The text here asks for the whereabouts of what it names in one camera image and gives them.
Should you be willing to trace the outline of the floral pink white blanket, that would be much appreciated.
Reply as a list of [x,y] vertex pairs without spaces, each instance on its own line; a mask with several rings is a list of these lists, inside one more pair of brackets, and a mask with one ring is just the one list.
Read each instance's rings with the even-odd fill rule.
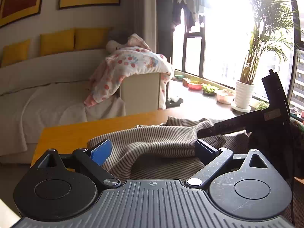
[[85,99],[87,107],[94,106],[112,96],[123,80],[133,75],[160,74],[158,109],[166,108],[166,85],[174,77],[174,68],[162,54],[154,53],[136,33],[128,37],[126,44],[111,40],[106,44],[110,52],[103,64],[90,77],[90,94]]

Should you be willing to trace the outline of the striped knit garment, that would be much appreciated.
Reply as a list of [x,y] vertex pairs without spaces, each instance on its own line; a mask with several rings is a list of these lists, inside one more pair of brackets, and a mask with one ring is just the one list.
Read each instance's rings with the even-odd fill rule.
[[219,151],[205,166],[194,145],[216,122],[169,117],[97,136],[112,142],[104,168],[125,183],[124,199],[167,227],[303,227],[303,144],[290,122],[291,147],[271,147],[260,132],[207,137]]

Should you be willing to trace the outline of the potted palm plant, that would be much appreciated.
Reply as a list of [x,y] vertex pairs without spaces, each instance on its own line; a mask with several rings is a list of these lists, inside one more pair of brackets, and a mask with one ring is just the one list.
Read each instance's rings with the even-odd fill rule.
[[253,84],[263,53],[274,52],[279,60],[287,61],[284,49],[294,46],[288,35],[293,28],[300,29],[294,23],[295,12],[289,0],[251,0],[251,6],[254,27],[239,79],[249,85]]

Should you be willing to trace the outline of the yellow cushion middle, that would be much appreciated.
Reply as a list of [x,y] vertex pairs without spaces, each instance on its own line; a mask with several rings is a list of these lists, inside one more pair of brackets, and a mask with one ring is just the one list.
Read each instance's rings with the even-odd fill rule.
[[75,46],[75,29],[40,34],[40,54],[47,56],[73,51]]

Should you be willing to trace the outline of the beige sofa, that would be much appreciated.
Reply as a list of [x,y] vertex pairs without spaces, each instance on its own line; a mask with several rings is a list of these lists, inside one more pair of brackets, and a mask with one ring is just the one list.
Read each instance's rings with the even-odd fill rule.
[[29,164],[43,129],[158,109],[160,74],[133,75],[91,108],[89,78],[105,69],[104,49],[32,58],[1,68],[1,162]]

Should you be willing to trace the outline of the white ribbed plant pot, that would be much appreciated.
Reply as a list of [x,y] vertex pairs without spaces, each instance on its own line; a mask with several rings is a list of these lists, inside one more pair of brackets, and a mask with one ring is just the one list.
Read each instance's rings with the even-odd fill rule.
[[235,98],[234,101],[231,103],[231,107],[234,110],[242,113],[250,112],[251,107],[249,103],[253,96],[253,88],[254,85],[237,81],[235,87]]

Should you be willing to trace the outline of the pink bowl planter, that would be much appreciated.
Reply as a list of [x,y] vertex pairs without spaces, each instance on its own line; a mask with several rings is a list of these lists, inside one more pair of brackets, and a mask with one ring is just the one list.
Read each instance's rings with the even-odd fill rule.
[[234,94],[227,89],[216,90],[216,100],[221,104],[230,105],[234,100]]

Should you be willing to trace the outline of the yellow cushion right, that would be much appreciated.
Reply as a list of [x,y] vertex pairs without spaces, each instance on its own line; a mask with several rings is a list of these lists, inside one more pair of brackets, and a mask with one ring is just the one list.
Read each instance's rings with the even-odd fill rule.
[[75,50],[105,48],[108,42],[108,35],[112,29],[112,27],[76,28]]

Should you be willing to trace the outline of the yellow cushion left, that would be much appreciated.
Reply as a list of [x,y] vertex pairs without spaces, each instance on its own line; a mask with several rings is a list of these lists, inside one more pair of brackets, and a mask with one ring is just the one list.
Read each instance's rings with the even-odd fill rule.
[[28,39],[20,43],[5,46],[1,67],[6,67],[27,60],[30,42],[31,39]]

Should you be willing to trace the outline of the white throw on sofa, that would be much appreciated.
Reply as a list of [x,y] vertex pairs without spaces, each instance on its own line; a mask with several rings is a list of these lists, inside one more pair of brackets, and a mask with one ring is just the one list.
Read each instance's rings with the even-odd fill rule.
[[56,127],[126,115],[125,103],[117,95],[92,107],[84,105],[88,81],[41,86],[25,105],[22,126],[27,144],[36,144],[46,127]]

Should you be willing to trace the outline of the red bowl planter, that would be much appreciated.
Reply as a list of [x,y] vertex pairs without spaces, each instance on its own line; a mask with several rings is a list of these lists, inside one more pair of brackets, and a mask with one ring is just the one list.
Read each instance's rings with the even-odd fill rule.
[[188,80],[188,88],[192,91],[201,91],[203,88],[203,83],[199,81]]

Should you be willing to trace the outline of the hanging clothes at window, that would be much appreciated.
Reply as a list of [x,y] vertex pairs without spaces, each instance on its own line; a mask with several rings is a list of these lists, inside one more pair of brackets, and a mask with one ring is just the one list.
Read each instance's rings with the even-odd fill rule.
[[184,14],[184,25],[187,32],[195,26],[195,23],[201,23],[201,17],[204,13],[205,0],[173,0],[172,27],[173,29],[181,24],[181,13]]

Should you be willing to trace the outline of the yellow cushion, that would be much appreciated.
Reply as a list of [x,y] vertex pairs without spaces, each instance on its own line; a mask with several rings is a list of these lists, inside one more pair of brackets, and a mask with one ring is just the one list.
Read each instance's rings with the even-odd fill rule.
[[76,28],[75,50],[105,48],[108,42],[108,35],[112,29],[112,27]]
[[1,67],[6,67],[27,60],[30,42],[31,39],[28,39],[20,43],[5,46]]
[[75,29],[40,34],[40,54],[47,56],[73,51],[75,46]]

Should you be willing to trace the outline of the small green plant pot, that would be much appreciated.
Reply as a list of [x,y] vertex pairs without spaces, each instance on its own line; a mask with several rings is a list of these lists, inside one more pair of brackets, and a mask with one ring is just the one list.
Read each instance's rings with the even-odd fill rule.
[[215,92],[218,90],[218,87],[212,86],[210,84],[202,85],[203,95],[214,96]]

